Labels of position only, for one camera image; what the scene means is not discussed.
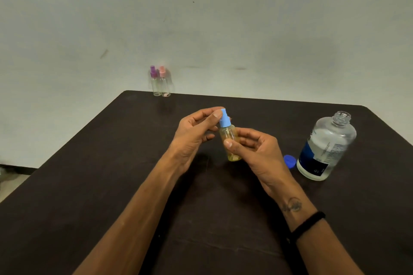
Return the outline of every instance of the blue label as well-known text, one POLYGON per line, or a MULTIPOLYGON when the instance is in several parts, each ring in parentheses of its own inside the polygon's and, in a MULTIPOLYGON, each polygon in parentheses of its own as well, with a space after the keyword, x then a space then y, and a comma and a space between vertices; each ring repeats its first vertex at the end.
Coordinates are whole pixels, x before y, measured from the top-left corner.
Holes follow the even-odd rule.
POLYGON ((308 142, 306 142, 304 148, 302 149, 300 156, 298 157, 298 161, 308 173, 316 176, 321 176, 324 170, 328 167, 328 164, 314 159, 314 153, 308 142))

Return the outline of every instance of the bottle label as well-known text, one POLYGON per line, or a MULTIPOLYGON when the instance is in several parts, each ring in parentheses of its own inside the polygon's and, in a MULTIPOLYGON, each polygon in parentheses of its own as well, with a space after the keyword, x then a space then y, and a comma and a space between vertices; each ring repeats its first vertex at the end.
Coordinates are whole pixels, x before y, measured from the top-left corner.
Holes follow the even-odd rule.
POLYGON ((321 176, 328 166, 336 165, 346 151, 347 145, 331 142, 323 146, 317 145, 320 142, 314 141, 315 134, 314 131, 311 133, 298 160, 308 173, 321 176))

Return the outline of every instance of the black bracelet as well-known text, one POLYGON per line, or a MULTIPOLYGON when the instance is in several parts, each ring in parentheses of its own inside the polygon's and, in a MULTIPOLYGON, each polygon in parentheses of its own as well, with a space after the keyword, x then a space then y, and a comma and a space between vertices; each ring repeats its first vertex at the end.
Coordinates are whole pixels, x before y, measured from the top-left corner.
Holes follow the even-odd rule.
POLYGON ((302 236, 302 234, 308 231, 315 223, 317 223, 319 220, 322 220, 323 218, 325 218, 325 214, 323 212, 318 211, 314 213, 290 234, 290 237, 287 238, 287 241, 289 243, 295 243, 297 239, 302 236))

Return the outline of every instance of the tattoo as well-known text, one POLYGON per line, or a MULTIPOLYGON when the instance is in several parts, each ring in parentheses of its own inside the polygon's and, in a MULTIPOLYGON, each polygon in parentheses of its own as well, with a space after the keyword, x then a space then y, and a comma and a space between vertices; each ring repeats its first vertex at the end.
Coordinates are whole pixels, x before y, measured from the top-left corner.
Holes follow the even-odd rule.
POLYGON ((301 210, 302 205, 303 204, 300 199, 292 197, 288 200, 287 204, 282 206, 281 210, 283 210, 284 212, 298 212, 299 210, 301 210))

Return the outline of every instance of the hand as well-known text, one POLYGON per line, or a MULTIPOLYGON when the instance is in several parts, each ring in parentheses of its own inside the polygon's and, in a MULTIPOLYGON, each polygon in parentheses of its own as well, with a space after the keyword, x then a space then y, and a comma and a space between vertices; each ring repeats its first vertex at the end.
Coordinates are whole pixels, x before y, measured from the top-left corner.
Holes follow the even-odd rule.
POLYGON ((181 174, 185 173, 191 165, 199 146, 206 141, 215 137, 212 133, 206 133, 208 130, 216 132, 216 124, 222 117, 224 107, 213 107, 202 109, 184 117, 178 125, 175 137, 169 146, 169 151, 178 159, 183 166, 181 174))
POLYGON ((282 156, 277 139, 251 128, 236 128, 238 142, 225 139, 224 145, 233 154, 243 158, 257 175, 266 193, 277 199, 281 185, 295 183, 282 156))

